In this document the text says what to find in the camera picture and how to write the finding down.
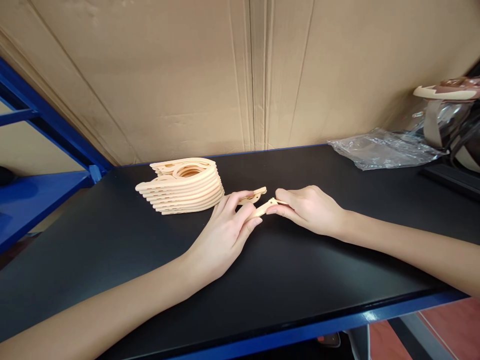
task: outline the cardboard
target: cardboard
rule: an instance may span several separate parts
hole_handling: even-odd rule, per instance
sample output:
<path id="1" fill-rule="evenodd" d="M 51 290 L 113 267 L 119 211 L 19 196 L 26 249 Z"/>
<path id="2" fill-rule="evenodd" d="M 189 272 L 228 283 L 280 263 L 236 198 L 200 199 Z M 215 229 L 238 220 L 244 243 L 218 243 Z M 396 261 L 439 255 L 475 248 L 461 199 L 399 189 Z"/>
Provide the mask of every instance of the cardboard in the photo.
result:
<path id="1" fill-rule="evenodd" d="M 477 0 L 2 1 L 0 56 L 129 165 L 388 128 L 416 86 L 478 60 L 479 12 Z"/>

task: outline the blue shelf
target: blue shelf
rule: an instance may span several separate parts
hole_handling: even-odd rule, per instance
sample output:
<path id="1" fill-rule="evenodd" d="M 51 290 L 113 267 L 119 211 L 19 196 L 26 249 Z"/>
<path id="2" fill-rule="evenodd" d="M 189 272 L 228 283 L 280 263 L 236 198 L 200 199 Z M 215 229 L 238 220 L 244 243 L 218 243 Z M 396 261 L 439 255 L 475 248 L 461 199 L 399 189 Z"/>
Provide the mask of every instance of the blue shelf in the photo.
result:
<path id="1" fill-rule="evenodd" d="M 0 187 L 0 254 L 72 196 L 92 185 L 88 171 L 19 177 Z"/>

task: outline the stack of hangers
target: stack of hangers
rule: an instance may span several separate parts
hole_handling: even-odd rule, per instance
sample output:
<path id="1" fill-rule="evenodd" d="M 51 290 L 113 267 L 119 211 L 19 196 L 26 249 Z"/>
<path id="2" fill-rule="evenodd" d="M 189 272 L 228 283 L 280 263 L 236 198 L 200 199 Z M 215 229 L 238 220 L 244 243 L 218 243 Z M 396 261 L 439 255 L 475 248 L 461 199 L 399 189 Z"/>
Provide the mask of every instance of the stack of hangers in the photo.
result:
<path id="1" fill-rule="evenodd" d="M 162 215 L 206 210 L 225 194 L 215 161 L 189 157 L 150 166 L 158 177 L 139 183 L 135 190 Z"/>

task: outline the black table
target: black table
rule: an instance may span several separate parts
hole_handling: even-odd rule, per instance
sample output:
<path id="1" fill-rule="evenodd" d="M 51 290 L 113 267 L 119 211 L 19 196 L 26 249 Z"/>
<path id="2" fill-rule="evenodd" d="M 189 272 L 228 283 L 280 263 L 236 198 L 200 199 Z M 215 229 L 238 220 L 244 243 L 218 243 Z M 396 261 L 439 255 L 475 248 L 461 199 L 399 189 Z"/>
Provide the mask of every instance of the black table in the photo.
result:
<path id="1" fill-rule="evenodd" d="M 278 187 L 315 184 L 346 209 L 480 243 L 480 204 L 419 175 L 419 168 L 362 172 L 329 146 L 213 159 L 226 193 L 266 186 L 259 204 Z M 0 271 L 0 341 L 189 248 L 211 210 L 161 216 L 135 191 L 153 177 L 148 165 L 112 170 Z M 178 356 L 220 345 L 222 352 L 203 354 L 228 357 L 254 337 L 268 342 L 282 334 L 276 339 L 293 342 L 323 335 L 311 331 L 330 331 L 346 319 L 359 325 L 358 319 L 367 323 L 462 296 L 390 256 L 264 216 L 221 279 L 152 318 L 101 358 Z M 240 340 L 240 347 L 231 344 Z"/>

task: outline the clear plastic bag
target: clear plastic bag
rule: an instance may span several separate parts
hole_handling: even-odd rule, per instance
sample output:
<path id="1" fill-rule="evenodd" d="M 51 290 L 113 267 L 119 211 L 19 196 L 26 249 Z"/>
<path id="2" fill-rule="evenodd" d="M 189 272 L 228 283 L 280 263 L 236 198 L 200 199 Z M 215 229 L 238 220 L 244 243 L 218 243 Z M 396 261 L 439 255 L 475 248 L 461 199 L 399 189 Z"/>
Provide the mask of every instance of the clear plastic bag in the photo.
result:
<path id="1" fill-rule="evenodd" d="M 337 153 L 361 170 L 414 167 L 438 159 L 444 152 L 408 134 L 398 134 L 379 127 L 365 135 L 328 141 Z"/>

